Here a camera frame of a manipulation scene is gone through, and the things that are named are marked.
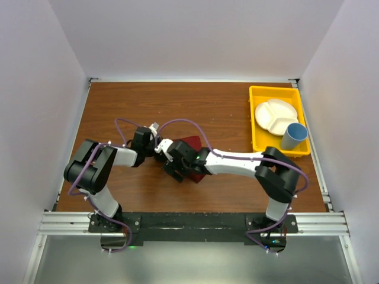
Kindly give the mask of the dark red cloth napkin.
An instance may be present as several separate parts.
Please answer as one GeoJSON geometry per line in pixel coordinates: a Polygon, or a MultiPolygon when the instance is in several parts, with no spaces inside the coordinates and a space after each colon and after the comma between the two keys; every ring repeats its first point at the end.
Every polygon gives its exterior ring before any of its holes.
{"type": "MultiPolygon", "coordinates": [[[[197,135],[183,137],[179,139],[180,141],[183,141],[187,143],[189,146],[191,146],[194,150],[199,151],[202,148],[200,137],[197,135]]],[[[187,175],[189,179],[191,179],[195,183],[199,183],[205,175],[199,175],[196,173],[189,173],[187,175]]]]}

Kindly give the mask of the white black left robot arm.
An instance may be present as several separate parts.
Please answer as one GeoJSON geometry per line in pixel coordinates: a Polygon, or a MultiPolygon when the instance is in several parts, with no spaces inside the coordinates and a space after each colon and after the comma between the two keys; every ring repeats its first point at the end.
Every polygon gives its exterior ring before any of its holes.
{"type": "Polygon", "coordinates": [[[145,158],[156,156],[154,140],[158,128],[155,122],[137,127],[133,139],[122,146],[86,139],[65,167],[63,177],[71,184],[69,195],[84,195],[94,206],[95,225],[109,232],[127,232],[122,207],[113,198],[107,181],[113,166],[138,167],[145,158]]]}

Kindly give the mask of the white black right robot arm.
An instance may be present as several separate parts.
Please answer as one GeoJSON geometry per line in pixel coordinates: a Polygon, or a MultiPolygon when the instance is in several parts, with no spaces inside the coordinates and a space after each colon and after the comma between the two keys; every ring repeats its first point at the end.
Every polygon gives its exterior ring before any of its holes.
{"type": "Polygon", "coordinates": [[[166,158],[165,171],[177,181],[184,176],[231,174],[256,179],[269,203],[264,217],[265,228],[278,232],[296,194],[302,171],[275,147],[263,152],[232,153],[203,147],[196,151],[181,140],[163,139],[155,152],[166,158]]]}

